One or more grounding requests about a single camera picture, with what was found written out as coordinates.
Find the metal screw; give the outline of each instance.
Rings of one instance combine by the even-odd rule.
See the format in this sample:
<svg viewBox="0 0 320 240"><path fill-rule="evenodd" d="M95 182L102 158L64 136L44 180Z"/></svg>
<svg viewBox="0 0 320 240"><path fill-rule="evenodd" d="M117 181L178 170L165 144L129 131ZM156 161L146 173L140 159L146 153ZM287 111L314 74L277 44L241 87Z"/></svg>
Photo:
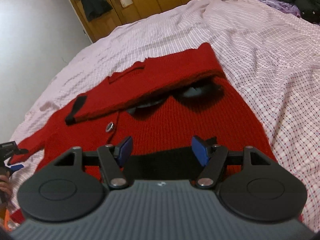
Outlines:
<svg viewBox="0 0 320 240"><path fill-rule="evenodd" d="M161 181L161 182L157 183L157 185L160 186L160 187L163 187L163 186L165 186L167 184L164 181Z"/></svg>
<svg viewBox="0 0 320 240"><path fill-rule="evenodd" d="M127 183L127 181L123 178L115 178L115 179L111 180L111 185L114 187L121 187L126 183Z"/></svg>
<svg viewBox="0 0 320 240"><path fill-rule="evenodd" d="M114 125L113 122L108 123L108 125L106 127L106 132L110 132L113 129L114 126L115 125Z"/></svg>
<svg viewBox="0 0 320 240"><path fill-rule="evenodd" d="M201 178L198 180L200 186L210 186L213 184L213 180L210 178Z"/></svg>

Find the red sweater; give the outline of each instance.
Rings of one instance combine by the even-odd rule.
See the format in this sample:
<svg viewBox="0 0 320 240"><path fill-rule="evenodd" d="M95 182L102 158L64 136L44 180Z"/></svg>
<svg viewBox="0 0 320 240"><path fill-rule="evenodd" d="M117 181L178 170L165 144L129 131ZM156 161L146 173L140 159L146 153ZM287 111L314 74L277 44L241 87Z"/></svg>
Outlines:
<svg viewBox="0 0 320 240"><path fill-rule="evenodd" d="M134 115L125 111L147 96L209 76L222 87L222 94L213 100L196 99L186 106L169 97L164 103L141 109ZM29 154L15 155L11 164L24 161L44 148L39 170L73 146L92 151L103 144L115 145L126 136L133 138L132 155L190 146L192 136L198 135L203 139L217 136L218 143L230 150L253 145L275 160L262 125L226 80L208 43L198 49L136 62L82 95L87 99L75 115L76 124L65 124L74 99L55 112L41 130L19 144L20 148L28 149ZM110 122L114 127L106 132ZM100 178L98 167L91 167L87 172ZM23 221L21 212L15 212L11 218L18 223Z"/></svg>

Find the gray plastic casing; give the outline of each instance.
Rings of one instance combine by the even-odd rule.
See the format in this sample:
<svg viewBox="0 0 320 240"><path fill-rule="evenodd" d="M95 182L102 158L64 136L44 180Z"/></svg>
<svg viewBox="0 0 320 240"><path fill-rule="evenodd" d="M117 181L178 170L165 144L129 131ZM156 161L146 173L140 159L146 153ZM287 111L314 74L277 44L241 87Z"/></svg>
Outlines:
<svg viewBox="0 0 320 240"><path fill-rule="evenodd" d="M111 191L87 216L71 222L27 220L15 240L310 240L298 220L261 224L228 211L210 190L188 180L137 180Z"/></svg>

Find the wrinkled fabric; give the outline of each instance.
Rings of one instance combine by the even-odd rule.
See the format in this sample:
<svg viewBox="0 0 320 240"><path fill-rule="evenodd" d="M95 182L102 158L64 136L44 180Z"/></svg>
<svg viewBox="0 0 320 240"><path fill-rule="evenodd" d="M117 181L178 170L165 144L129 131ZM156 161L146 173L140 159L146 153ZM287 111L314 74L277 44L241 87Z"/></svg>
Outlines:
<svg viewBox="0 0 320 240"><path fill-rule="evenodd" d="M300 17L300 10L294 4L282 2L279 0L258 0L258 1L261 1L264 4L266 4L272 8L275 8L275 9L279 10L280 12L291 13L294 16Z"/></svg>

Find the bed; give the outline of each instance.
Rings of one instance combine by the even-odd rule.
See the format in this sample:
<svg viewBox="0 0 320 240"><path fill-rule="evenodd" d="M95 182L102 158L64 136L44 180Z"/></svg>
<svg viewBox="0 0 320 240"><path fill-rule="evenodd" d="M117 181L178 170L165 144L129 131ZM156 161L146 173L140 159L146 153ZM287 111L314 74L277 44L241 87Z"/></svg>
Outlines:
<svg viewBox="0 0 320 240"><path fill-rule="evenodd" d="M263 124L280 165L308 190L303 222L320 230L320 26L257 0L193 0L117 27L58 73L15 130L17 143L42 128L78 94L136 61L208 42L231 83ZM12 176L9 212L19 186L43 158L37 152ZM8 226L17 224L9 221Z"/></svg>

